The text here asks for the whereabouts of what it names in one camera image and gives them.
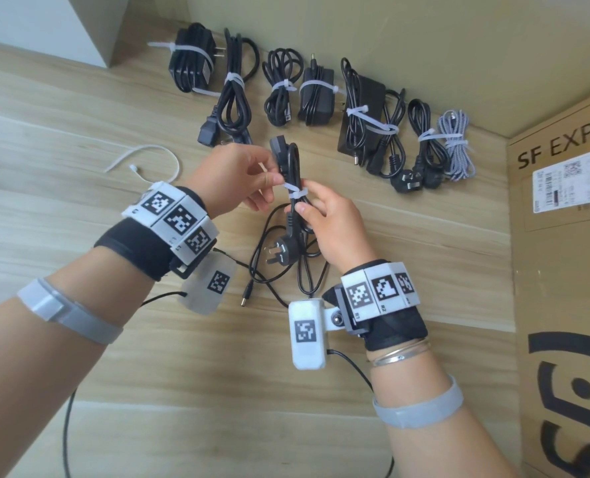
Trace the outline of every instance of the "wood grain surface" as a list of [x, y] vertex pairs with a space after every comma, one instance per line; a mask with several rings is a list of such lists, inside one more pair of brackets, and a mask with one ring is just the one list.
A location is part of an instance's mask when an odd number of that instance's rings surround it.
[[[149, 1], [132, 0], [110, 70], [0, 46], [0, 302], [87, 251], [120, 219], [147, 187], [129, 164], [154, 180], [173, 172], [168, 155], [144, 151], [103, 173], [126, 149], [162, 144], [179, 156], [182, 174], [208, 154], [196, 137], [215, 100], [179, 92], [169, 52], [146, 46], [174, 39], [177, 28], [152, 15]], [[214, 89], [223, 78], [217, 65]], [[476, 178], [399, 195], [336, 151], [339, 105], [327, 127], [293, 120], [274, 128], [262, 110], [269, 85], [261, 74], [246, 92], [253, 140], [267, 146], [284, 134], [296, 142], [302, 176], [353, 198], [379, 254], [405, 262], [436, 352], [519, 463], [506, 140], [469, 128]], [[418, 144], [406, 121], [402, 142], [413, 161]], [[218, 246], [247, 261], [264, 219], [245, 208], [218, 218]], [[331, 271], [325, 288], [338, 277]], [[387, 443], [366, 385], [334, 357], [324, 370], [295, 370], [286, 312], [257, 286], [242, 308], [247, 281], [240, 268], [207, 317], [173, 298], [136, 314], [81, 385], [70, 432], [74, 476], [385, 473]], [[179, 285], [168, 276], [153, 293]], [[286, 300], [302, 298], [294, 272], [276, 288]], [[333, 333], [330, 345], [366, 367], [361, 340]], [[13, 476], [61, 475], [61, 418]]]

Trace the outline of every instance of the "right hand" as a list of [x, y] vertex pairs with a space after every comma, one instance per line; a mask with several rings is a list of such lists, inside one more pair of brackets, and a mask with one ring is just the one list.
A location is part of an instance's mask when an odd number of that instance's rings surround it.
[[315, 181], [303, 180], [302, 183], [317, 194], [318, 199], [311, 200], [312, 204], [299, 202], [295, 210], [315, 231], [326, 261], [346, 273], [376, 260], [377, 254], [368, 241], [364, 221], [355, 203]]

